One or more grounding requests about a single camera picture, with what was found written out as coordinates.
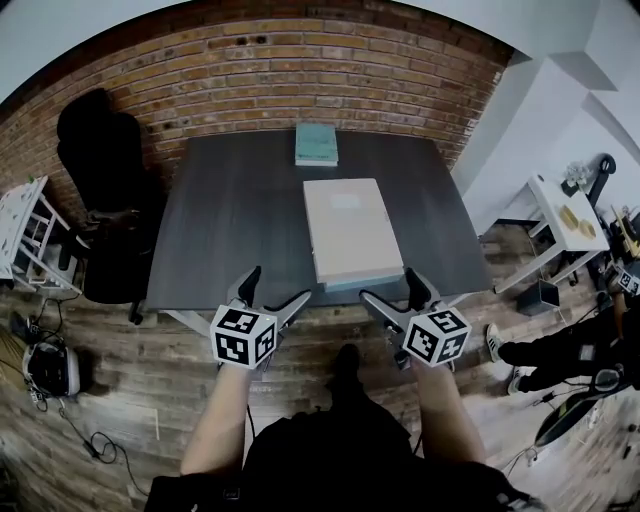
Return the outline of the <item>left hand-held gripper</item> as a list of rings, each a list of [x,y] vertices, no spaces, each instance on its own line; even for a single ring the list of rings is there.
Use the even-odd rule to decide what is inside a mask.
[[[253,307],[262,268],[239,278],[234,296],[220,305],[210,324],[213,357],[219,364],[254,370],[276,350],[279,331],[290,327],[311,299],[303,290],[277,307]]]

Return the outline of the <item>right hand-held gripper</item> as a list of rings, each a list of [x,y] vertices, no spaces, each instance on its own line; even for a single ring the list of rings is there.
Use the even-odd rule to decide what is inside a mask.
[[[458,309],[432,294],[431,284],[414,269],[406,268],[405,279],[409,287],[405,308],[368,290],[361,290],[359,298],[367,311],[393,332],[394,362],[401,370],[408,369],[412,359],[431,368],[445,365],[454,370],[454,361],[464,352],[471,334],[471,324]]]

